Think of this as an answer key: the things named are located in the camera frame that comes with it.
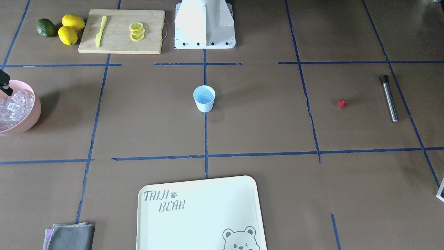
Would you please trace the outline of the red strawberry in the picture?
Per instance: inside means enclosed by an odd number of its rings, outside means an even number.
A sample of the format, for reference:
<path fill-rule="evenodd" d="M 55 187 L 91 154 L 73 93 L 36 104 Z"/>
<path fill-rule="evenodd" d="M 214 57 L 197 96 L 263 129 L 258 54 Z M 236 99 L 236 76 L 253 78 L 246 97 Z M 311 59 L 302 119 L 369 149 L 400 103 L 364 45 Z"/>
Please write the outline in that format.
<path fill-rule="evenodd" d="M 336 104 L 339 109 L 344 109 L 346 107 L 346 100 L 339 100 Z"/>

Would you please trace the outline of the pile of clear ice cubes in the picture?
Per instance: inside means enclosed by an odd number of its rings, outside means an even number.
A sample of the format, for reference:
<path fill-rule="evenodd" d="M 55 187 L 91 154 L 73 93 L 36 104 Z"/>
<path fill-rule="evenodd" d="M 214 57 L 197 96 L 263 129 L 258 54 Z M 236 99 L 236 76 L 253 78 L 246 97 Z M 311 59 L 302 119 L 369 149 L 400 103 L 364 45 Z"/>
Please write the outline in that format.
<path fill-rule="evenodd" d="M 35 95 L 29 90 L 19 90 L 0 100 L 0 130 L 16 126 L 29 115 L 35 103 Z"/>

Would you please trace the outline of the light blue plastic cup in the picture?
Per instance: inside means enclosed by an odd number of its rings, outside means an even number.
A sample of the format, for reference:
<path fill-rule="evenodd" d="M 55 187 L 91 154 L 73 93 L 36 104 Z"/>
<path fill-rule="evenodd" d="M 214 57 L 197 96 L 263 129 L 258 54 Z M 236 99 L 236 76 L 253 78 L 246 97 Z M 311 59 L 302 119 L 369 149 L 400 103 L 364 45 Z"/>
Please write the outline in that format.
<path fill-rule="evenodd" d="M 215 90 L 208 85 L 198 86 L 193 92 L 193 99 L 196 107 L 202 113 L 208 113 L 211 111 L 215 98 Z"/>

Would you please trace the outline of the pink bowl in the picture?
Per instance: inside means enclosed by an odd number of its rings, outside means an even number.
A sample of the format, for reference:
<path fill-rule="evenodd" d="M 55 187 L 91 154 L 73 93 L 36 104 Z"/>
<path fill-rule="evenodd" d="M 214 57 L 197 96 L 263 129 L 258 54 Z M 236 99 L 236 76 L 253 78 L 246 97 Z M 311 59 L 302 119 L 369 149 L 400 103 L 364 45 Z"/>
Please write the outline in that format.
<path fill-rule="evenodd" d="M 41 104 L 38 96 L 23 81 L 10 80 L 9 87 L 1 84 L 1 136 L 23 133 L 36 124 Z"/>

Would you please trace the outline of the green lime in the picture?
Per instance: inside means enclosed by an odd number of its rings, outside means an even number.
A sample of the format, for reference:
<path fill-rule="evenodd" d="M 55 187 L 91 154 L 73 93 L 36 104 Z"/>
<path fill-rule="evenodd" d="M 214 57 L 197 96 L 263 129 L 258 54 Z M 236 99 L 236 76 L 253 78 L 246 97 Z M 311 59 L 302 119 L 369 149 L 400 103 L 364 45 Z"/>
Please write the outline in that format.
<path fill-rule="evenodd" d="M 57 35 L 57 29 L 52 21 L 46 18 L 38 19 L 36 23 L 36 30 L 39 35 L 44 38 L 53 38 Z"/>

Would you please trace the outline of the yellow lemon near board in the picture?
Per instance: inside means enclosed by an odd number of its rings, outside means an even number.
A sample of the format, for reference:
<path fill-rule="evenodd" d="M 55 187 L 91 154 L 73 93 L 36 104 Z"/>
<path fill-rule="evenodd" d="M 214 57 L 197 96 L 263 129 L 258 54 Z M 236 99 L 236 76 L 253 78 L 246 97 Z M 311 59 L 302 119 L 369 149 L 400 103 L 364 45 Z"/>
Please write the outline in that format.
<path fill-rule="evenodd" d="M 68 46 L 72 46 L 78 41 L 78 35 L 76 31 L 70 26 L 60 27 L 58 30 L 58 36 L 60 38 L 60 41 Z"/>

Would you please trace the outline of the yellow lemon far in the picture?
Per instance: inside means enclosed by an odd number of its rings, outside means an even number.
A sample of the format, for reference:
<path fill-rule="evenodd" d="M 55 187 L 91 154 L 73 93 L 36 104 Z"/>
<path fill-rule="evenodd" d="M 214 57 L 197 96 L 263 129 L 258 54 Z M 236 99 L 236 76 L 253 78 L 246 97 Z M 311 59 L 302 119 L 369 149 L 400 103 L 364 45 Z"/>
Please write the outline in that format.
<path fill-rule="evenodd" d="M 75 31 L 82 30 L 86 23 L 84 19 L 75 14 L 66 14 L 62 17 L 62 25 L 73 28 Z"/>

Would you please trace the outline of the yellow plastic knife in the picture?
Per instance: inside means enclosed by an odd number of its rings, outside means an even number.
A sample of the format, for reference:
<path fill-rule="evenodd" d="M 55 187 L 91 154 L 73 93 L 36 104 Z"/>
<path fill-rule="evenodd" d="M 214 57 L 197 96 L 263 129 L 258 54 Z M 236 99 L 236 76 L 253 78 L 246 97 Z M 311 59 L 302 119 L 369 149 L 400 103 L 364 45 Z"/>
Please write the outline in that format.
<path fill-rule="evenodd" d="M 99 31 L 95 36 L 95 46 L 97 48 L 99 48 L 101 46 L 101 39 L 102 39 L 102 35 L 103 35 L 104 28 L 106 26 L 107 21 L 108 21 L 108 17 L 102 16 Z"/>

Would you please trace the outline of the bamboo cutting board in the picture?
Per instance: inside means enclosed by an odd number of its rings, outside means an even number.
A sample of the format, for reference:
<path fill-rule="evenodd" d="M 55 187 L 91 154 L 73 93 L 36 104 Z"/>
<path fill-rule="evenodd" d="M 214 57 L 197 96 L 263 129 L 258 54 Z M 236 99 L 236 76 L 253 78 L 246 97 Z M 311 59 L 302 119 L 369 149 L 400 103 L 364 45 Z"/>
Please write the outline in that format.
<path fill-rule="evenodd" d="M 108 21 L 104 28 L 101 46 L 95 46 L 102 16 Z M 103 54 L 150 54 L 159 55 L 162 49 L 162 32 L 165 11 L 163 10 L 117 10 L 91 9 L 79 44 L 79 53 Z M 144 24 L 145 37 L 135 42 L 130 39 L 129 25 Z"/>

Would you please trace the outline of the lemon slices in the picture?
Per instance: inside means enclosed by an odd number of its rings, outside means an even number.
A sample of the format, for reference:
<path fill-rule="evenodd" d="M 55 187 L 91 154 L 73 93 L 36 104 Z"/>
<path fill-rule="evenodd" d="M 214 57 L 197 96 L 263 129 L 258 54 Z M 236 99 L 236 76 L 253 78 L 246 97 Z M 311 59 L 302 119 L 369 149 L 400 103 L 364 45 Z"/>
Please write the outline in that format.
<path fill-rule="evenodd" d="M 144 39 L 145 37 L 145 28 L 144 24 L 141 22 L 134 22 L 129 25 L 130 30 L 130 39 L 132 41 L 138 42 Z"/>

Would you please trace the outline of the grey folded cloth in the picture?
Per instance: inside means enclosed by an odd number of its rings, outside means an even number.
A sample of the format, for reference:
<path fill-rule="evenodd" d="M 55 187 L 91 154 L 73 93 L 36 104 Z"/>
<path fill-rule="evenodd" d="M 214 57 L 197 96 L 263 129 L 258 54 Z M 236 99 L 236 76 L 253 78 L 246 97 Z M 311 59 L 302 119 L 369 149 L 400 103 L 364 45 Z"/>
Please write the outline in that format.
<path fill-rule="evenodd" d="M 95 227 L 89 223 L 54 224 L 45 230 L 43 250 L 91 250 Z"/>

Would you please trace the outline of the cream bear tray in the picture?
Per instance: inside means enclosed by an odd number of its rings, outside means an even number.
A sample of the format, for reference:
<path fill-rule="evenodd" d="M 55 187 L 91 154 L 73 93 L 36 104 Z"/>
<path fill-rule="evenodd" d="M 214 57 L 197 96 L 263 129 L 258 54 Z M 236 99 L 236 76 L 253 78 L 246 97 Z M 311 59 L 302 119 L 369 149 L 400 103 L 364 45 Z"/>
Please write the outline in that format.
<path fill-rule="evenodd" d="M 137 250 L 266 250 L 250 176 L 146 185 L 138 193 Z"/>

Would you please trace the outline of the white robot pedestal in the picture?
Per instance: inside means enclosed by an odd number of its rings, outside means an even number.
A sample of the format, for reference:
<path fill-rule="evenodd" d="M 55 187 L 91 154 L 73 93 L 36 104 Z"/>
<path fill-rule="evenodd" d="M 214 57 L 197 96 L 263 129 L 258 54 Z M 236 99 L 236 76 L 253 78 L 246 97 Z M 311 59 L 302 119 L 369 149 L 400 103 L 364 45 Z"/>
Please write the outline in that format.
<path fill-rule="evenodd" d="M 176 4 L 174 48 L 232 49 L 233 9 L 225 0 L 183 0 Z"/>

